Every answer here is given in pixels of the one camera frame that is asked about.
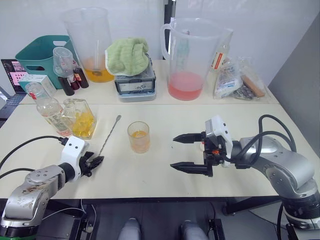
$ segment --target white box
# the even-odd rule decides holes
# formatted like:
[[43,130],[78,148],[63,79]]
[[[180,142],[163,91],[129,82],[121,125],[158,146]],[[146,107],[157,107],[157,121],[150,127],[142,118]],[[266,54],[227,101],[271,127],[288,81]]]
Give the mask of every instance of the white box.
[[26,85],[30,82],[37,82],[40,83],[44,90],[49,94],[49,96],[53,97],[55,93],[57,92],[57,89],[50,81],[49,77],[47,75],[40,75],[40,74],[26,74],[24,75],[18,83],[23,88],[23,90],[26,91]]

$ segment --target plastic pitcher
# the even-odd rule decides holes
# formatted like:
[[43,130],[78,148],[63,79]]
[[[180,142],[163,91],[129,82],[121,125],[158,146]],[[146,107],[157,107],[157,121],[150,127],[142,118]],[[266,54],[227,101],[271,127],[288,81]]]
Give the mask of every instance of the plastic pitcher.
[[64,12],[62,20],[86,76],[97,83],[113,80],[105,67],[105,50],[112,43],[108,11],[99,7],[76,8]]
[[[170,54],[166,50],[165,29],[171,31]],[[177,18],[161,27],[161,51],[169,60],[171,96],[189,101],[200,95],[223,32],[222,27],[203,18]]]

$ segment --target digital scale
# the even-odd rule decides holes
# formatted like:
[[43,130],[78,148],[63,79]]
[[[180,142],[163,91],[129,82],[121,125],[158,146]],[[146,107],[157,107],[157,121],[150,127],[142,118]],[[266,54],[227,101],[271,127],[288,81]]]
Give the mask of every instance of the digital scale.
[[152,101],[156,98],[156,74],[148,54],[148,67],[134,76],[115,76],[115,87],[122,102]]

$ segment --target glass cup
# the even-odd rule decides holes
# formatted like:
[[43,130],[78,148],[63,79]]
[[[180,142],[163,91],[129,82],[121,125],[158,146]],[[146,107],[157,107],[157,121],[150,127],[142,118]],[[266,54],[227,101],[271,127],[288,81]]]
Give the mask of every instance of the glass cup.
[[128,126],[131,148],[138,154],[145,153],[150,147],[149,126],[143,121],[135,121]]
[[90,140],[94,134],[97,120],[84,99],[67,98],[62,113],[62,121],[72,130],[75,137]]

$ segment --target plastic bag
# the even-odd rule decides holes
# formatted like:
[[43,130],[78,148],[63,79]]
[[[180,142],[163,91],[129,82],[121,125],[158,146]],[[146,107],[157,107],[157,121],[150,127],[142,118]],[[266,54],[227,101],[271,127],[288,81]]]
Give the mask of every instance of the plastic bag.
[[243,84],[238,61],[227,59],[223,62],[215,82],[213,98],[221,99],[232,94]]
[[253,100],[265,96],[265,85],[254,71],[250,57],[239,57],[239,70],[243,85],[231,95],[237,99]]

